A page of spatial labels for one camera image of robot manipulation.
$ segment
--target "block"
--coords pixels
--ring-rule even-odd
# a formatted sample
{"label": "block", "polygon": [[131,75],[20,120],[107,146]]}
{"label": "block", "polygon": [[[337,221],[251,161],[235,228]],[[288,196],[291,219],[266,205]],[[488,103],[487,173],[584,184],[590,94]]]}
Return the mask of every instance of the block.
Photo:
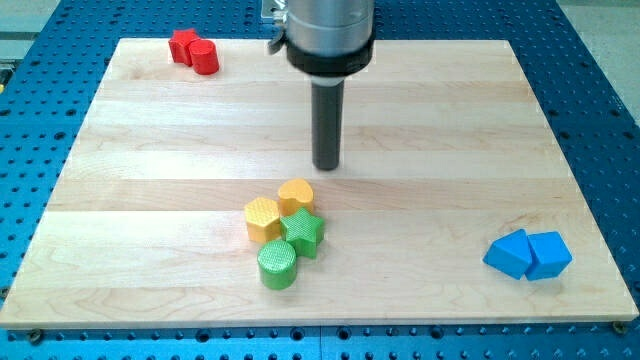
{"label": "block", "polygon": [[260,281],[273,290],[286,289],[296,279],[296,251],[291,244],[270,241],[258,252]]}
{"label": "block", "polygon": [[573,260],[567,245],[557,231],[528,236],[533,264],[527,270],[528,280],[554,278]]}
{"label": "block", "polygon": [[298,256],[315,259],[317,246],[324,238],[324,220],[301,207],[295,214],[283,217],[280,221],[283,240],[295,248]]}
{"label": "block", "polygon": [[278,198],[282,216],[293,215],[301,207],[313,214],[313,189],[304,179],[292,179],[282,184],[278,189]]}
{"label": "block", "polygon": [[211,40],[196,40],[189,45],[193,71],[200,75],[215,74],[220,70],[216,45]]}
{"label": "block", "polygon": [[280,237],[280,213],[275,200],[258,197],[244,207],[249,239],[259,243]]}
{"label": "block", "polygon": [[533,262],[527,233],[520,229],[494,241],[482,260],[487,265],[520,280]]}
{"label": "block", "polygon": [[195,29],[174,30],[173,36],[169,40],[169,49],[173,62],[182,63],[191,66],[191,54],[189,46],[196,40],[200,40]]}

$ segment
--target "wood grain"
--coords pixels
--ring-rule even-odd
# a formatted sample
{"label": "wood grain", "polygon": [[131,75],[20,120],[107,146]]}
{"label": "wood grain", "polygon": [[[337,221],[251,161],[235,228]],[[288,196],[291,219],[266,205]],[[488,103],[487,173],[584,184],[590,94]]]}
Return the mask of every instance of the wood grain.
{"label": "wood grain", "polygon": [[[7,328],[631,320],[638,310],[504,41],[379,41],[347,81],[343,159],[311,165],[309,79],[265,43],[218,40],[220,73],[121,40],[14,286]],[[304,177],[318,258],[271,291],[243,206]],[[560,277],[482,263],[558,230]]]}

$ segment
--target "red cylinder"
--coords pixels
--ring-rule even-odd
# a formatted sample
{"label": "red cylinder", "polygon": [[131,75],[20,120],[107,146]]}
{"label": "red cylinder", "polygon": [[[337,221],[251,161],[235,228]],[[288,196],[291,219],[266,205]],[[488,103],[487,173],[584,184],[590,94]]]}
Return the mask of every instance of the red cylinder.
{"label": "red cylinder", "polygon": [[189,45],[193,70],[200,75],[215,74],[220,70],[216,45],[211,40],[196,40]]}

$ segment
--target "blue block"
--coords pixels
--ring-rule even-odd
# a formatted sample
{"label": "blue block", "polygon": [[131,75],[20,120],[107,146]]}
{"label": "blue block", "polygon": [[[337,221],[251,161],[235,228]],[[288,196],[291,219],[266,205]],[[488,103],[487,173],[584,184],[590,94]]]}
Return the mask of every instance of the blue block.
{"label": "blue block", "polygon": [[520,280],[532,264],[527,233],[520,229],[494,241],[482,261]]}
{"label": "blue block", "polygon": [[573,260],[571,253],[557,231],[529,235],[533,264],[527,270],[528,280],[553,278]]}

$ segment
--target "black rod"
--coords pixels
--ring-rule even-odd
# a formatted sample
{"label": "black rod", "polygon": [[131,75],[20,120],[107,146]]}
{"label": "black rod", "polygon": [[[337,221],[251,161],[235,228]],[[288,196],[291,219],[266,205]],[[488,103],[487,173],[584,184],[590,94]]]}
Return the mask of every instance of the black rod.
{"label": "black rod", "polygon": [[333,170],[340,162],[344,81],[335,86],[311,84],[313,164],[320,170]]}

